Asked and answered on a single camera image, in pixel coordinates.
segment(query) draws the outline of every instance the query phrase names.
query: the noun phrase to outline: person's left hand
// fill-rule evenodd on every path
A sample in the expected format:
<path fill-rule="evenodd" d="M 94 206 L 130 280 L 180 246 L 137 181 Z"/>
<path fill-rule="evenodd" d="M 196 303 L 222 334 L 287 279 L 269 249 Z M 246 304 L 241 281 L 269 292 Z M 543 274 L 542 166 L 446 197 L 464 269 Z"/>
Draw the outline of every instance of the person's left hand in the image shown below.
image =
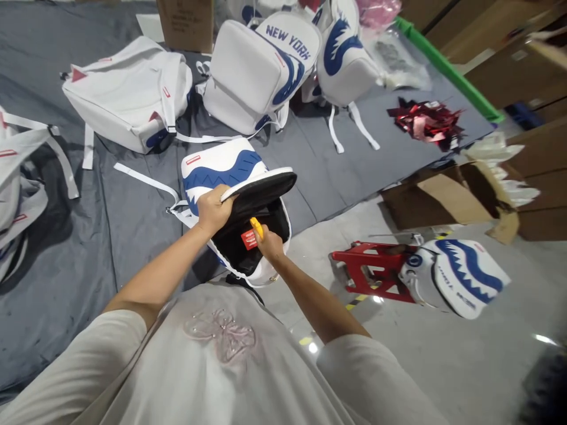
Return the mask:
<path fill-rule="evenodd" d="M 220 201 L 220 197 L 228 189 L 230 189 L 230 186 L 218 185 L 215 189 L 202 195 L 197 201 L 197 208 L 199 209 L 197 225 L 206 231 L 210 237 L 214 236 L 230 217 L 235 197 L 230 197 L 225 202 Z"/>

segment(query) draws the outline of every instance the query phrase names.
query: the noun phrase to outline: pink embroidered design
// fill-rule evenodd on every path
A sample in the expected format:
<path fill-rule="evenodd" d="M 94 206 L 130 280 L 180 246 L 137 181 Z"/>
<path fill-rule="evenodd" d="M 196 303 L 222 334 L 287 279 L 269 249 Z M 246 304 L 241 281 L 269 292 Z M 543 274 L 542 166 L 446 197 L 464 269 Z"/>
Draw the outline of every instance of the pink embroidered design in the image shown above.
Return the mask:
<path fill-rule="evenodd" d="M 215 340 L 217 357 L 224 364 L 247 353 L 256 344 L 254 330 L 236 323 L 224 309 L 193 315 L 185 322 L 183 330 L 191 339 Z"/>

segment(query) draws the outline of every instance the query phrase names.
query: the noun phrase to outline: cardboard box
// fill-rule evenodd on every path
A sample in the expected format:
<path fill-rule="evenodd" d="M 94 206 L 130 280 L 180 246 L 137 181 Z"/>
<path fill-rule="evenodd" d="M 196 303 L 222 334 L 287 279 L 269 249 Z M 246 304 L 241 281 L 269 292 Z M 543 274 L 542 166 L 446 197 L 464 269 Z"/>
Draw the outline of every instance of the cardboard box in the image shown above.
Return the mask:
<path fill-rule="evenodd" d="M 557 18 L 552 0 L 460 0 L 427 38 L 454 64 L 466 64 L 487 50 L 498 51 L 509 37 L 537 31 Z"/>
<path fill-rule="evenodd" d="M 567 117 L 563 117 L 511 138 L 508 145 L 524 148 L 507 164 L 525 178 L 567 168 L 566 134 Z"/>
<path fill-rule="evenodd" d="M 423 31 L 452 0 L 403 0 L 400 16 Z"/>
<path fill-rule="evenodd" d="M 524 145 L 501 166 L 510 178 L 524 180 L 542 193 L 520 207 L 519 234 L 530 241 L 567 240 L 567 117 L 508 140 Z"/>
<path fill-rule="evenodd" d="M 157 3 L 169 48 L 213 52 L 213 0 L 157 0 Z"/>
<path fill-rule="evenodd" d="M 422 171 L 382 196 L 400 230 L 498 219 L 487 234 L 509 244 L 519 227 L 510 198 L 481 162 Z"/>
<path fill-rule="evenodd" d="M 546 123 L 558 120 L 567 116 L 567 97 L 557 100 L 549 105 L 540 107 L 536 110 L 537 115 Z"/>
<path fill-rule="evenodd" d="M 515 102 L 532 108 L 567 96 L 567 54 L 540 41 L 517 40 L 467 74 L 497 109 Z"/>
<path fill-rule="evenodd" d="M 525 211 L 519 214 L 520 235 L 529 241 L 567 240 L 567 208 Z"/>

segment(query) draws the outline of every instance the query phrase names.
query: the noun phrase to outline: red plastic stool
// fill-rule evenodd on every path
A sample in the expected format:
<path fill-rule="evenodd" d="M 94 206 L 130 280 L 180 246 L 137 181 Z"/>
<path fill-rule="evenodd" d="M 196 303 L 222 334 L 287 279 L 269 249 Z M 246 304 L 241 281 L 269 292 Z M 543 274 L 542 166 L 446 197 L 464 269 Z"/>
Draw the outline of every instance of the red plastic stool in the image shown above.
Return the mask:
<path fill-rule="evenodd" d="M 365 253 L 368 250 L 377 253 Z M 331 258 L 335 261 L 343 261 L 346 264 L 348 273 L 354 282 L 354 287 L 347 286 L 348 292 L 415 303 L 408 288 L 397 277 L 406 259 L 415 251 L 417 251 L 417 247 L 414 246 L 355 241 L 352 243 L 352 248 L 347 251 L 332 252 Z M 362 271 L 364 266 L 384 269 L 369 269 L 370 273 L 377 278 L 377 282 L 368 281 Z M 388 292 L 393 286 L 397 287 L 399 293 Z"/>

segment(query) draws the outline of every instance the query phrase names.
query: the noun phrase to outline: white t-shirt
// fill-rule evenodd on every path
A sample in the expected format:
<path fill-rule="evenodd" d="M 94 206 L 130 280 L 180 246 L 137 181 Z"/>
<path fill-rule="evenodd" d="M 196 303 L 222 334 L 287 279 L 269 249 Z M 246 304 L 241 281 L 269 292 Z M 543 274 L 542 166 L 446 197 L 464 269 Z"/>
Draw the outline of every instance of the white t-shirt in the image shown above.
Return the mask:
<path fill-rule="evenodd" d="M 137 313 L 100 315 L 0 413 L 0 423 L 72 423 L 125 369 L 145 334 Z M 203 284 L 179 297 L 102 423 L 446 421 L 382 344 L 343 336 L 315 363 L 248 290 Z"/>

